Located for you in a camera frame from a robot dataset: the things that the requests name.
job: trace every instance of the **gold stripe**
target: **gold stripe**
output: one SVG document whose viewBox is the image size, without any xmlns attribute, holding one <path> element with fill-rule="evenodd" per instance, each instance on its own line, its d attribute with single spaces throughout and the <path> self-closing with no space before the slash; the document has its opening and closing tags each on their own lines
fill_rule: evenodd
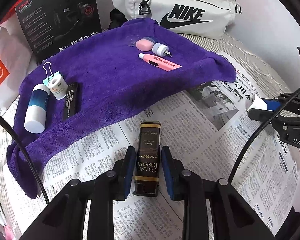
<svg viewBox="0 0 300 240">
<path fill-rule="evenodd" d="M 134 179 L 135 179 L 135 180 L 157 181 L 157 182 L 159 182 L 159 178 L 157 178 L 157 177 L 135 176 Z"/>
<path fill-rule="evenodd" d="M 140 125 L 140 128 L 142 127 L 154 127 L 154 128 L 161 128 L 160 124 L 154 124 L 154 123 L 143 123 Z"/>
</svg>

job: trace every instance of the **pink makeup sponge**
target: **pink makeup sponge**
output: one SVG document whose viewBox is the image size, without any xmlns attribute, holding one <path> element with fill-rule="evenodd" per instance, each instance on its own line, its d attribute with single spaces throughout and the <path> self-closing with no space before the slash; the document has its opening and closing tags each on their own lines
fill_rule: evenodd
<svg viewBox="0 0 300 240">
<path fill-rule="evenodd" d="M 137 49 L 141 51 L 149 51 L 152 49 L 154 43 L 145 39 L 138 40 L 136 42 Z"/>
</svg>

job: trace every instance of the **nike swoosh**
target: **nike swoosh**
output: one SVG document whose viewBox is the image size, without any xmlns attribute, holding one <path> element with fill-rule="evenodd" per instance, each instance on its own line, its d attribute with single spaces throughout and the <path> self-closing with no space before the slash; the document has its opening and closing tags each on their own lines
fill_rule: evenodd
<svg viewBox="0 0 300 240">
<path fill-rule="evenodd" d="M 172 29 L 172 28 L 177 28 L 181 26 L 186 26 L 190 24 L 196 24 L 196 23 L 205 23 L 205 22 L 213 22 L 213 21 L 186 21 L 186 22 L 170 22 L 168 20 L 168 14 L 167 13 L 160 21 L 160 26 L 166 29 Z"/>
</svg>

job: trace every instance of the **towel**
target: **towel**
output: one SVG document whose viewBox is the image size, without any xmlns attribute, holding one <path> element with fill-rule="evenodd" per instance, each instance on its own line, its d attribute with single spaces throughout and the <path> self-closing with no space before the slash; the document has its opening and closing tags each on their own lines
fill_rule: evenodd
<svg viewBox="0 0 300 240">
<path fill-rule="evenodd" d="M 140 51 L 136 47 L 127 45 L 130 35 L 156 37 L 169 47 L 173 57 L 168 60 L 182 67 L 167 72 L 146 63 L 138 57 Z M 80 41 L 49 61 L 53 73 L 60 71 L 67 84 L 78 82 L 79 111 L 63 122 L 64 99 L 56 100 L 50 93 L 44 132 L 29 133 L 24 120 L 32 89 L 46 78 L 42 65 L 23 80 L 13 128 L 39 173 L 55 154 L 102 127 L 132 117 L 165 97 L 203 82 L 233 82 L 236 78 L 233 66 L 225 58 L 149 18 L 133 19 Z M 26 195 L 36 198 L 37 183 L 15 142 L 7 149 L 7 161 Z"/>
</svg>

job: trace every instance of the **black headset box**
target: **black headset box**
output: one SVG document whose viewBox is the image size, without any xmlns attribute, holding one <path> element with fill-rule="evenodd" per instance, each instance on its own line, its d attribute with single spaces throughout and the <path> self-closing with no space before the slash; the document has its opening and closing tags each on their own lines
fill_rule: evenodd
<svg viewBox="0 0 300 240">
<path fill-rule="evenodd" d="M 102 32 L 96 0 L 23 0 L 16 13 L 39 64 Z"/>
</svg>

